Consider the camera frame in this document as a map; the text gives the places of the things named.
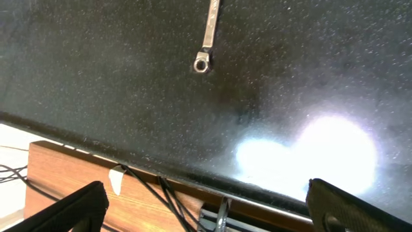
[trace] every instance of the metal wrench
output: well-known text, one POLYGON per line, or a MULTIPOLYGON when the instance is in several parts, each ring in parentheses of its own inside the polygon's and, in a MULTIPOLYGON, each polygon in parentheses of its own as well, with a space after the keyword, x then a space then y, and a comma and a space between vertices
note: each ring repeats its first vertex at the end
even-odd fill
POLYGON ((207 16, 205 38, 203 39, 203 45, 193 64, 194 70, 198 73, 205 73, 209 71, 211 67, 210 54, 213 47, 216 23, 218 21, 219 6, 220 0, 211 0, 209 15, 207 16))

